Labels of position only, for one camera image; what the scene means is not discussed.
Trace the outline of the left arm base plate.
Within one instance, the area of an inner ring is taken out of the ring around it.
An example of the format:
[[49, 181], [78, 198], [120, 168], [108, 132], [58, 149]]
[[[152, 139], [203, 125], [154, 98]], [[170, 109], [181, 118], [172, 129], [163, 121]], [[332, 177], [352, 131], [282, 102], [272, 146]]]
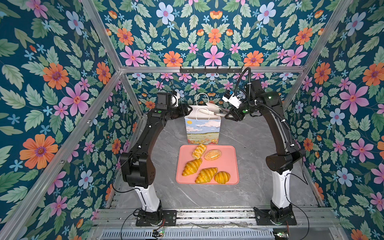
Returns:
[[136, 220], [136, 227], [174, 227], [176, 225], [177, 213], [176, 210], [161, 210], [153, 213], [140, 210]]

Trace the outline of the round striped bun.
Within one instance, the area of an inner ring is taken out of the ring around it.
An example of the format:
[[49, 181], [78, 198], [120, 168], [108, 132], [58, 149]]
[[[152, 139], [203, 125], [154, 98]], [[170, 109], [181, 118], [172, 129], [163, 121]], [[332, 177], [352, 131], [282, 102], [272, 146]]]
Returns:
[[225, 171], [217, 172], [214, 176], [214, 180], [218, 184], [226, 184], [227, 182], [229, 182], [230, 179], [231, 179], [231, 175]]

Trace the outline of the painted landscape paper bag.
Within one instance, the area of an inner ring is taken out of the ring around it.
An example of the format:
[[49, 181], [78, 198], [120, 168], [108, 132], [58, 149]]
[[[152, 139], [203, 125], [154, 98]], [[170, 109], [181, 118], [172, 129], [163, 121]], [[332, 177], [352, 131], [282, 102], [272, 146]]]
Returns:
[[193, 111], [185, 117], [187, 140], [190, 145], [217, 145], [219, 143], [221, 116], [206, 108], [211, 103], [206, 93], [195, 96]]

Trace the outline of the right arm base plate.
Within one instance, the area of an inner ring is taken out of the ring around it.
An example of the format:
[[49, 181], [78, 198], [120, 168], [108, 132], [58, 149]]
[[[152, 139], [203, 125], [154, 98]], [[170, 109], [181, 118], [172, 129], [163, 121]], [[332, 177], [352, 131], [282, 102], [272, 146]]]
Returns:
[[253, 207], [256, 222], [258, 226], [296, 226], [297, 220], [295, 218], [292, 205], [286, 208], [277, 209], [272, 207], [271, 209], [259, 209]]

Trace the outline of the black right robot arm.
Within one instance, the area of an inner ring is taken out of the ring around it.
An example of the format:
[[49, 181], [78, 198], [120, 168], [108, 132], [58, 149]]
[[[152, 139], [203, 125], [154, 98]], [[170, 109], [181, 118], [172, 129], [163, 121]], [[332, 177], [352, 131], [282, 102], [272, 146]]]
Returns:
[[260, 81], [246, 84], [243, 90], [245, 99], [237, 98], [235, 91], [228, 90], [223, 101], [231, 108], [225, 119], [242, 121], [246, 115], [255, 116], [258, 112], [265, 118], [272, 133], [276, 153], [266, 157], [266, 164], [273, 172], [273, 196], [271, 207], [286, 209], [291, 205], [288, 183], [294, 164], [301, 160], [305, 150], [300, 150], [294, 142], [290, 126], [284, 117], [283, 103], [277, 92], [265, 92]]

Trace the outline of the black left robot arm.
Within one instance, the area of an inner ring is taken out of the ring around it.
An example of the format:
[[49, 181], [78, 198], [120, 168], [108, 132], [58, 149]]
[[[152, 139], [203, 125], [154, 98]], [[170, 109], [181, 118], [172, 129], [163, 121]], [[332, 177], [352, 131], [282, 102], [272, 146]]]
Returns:
[[193, 108], [187, 104], [160, 105], [150, 110], [139, 139], [128, 153], [121, 154], [123, 180], [138, 194], [145, 212], [158, 211], [161, 203], [153, 186], [156, 169], [151, 155], [155, 143], [168, 121], [188, 116], [192, 111]]

